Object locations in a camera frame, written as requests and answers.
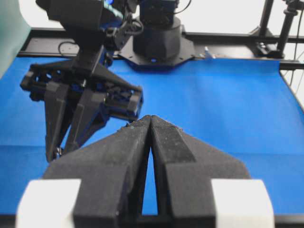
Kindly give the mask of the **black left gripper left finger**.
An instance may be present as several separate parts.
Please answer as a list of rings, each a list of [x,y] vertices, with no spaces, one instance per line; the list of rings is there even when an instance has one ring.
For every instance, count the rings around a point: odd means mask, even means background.
[[[19,202],[18,228],[116,228],[148,154],[146,115],[52,161]]]

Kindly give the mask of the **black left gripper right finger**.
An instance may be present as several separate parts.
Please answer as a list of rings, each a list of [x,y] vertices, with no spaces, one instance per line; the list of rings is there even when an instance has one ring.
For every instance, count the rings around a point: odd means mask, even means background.
[[[152,116],[158,212],[173,228],[272,228],[262,180],[240,160]]]

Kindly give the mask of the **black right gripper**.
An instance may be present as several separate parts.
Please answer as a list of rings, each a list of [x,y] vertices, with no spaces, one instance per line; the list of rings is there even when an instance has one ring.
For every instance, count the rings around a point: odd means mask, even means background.
[[[143,104],[143,89],[109,70],[113,52],[102,54],[91,72],[77,65],[75,57],[46,64],[32,64],[20,87],[33,101],[43,101],[46,117],[46,159],[51,162],[72,120],[63,150],[79,149],[109,117],[136,120]]]

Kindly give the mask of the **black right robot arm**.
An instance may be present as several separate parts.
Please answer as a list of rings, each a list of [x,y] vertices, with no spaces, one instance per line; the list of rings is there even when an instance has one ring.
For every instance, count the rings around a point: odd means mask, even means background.
[[[43,101],[46,160],[80,148],[114,117],[133,122],[143,104],[143,90],[109,70],[113,54],[143,25],[133,18],[138,1],[39,0],[50,20],[58,21],[78,45],[66,61],[32,64],[21,88]]]

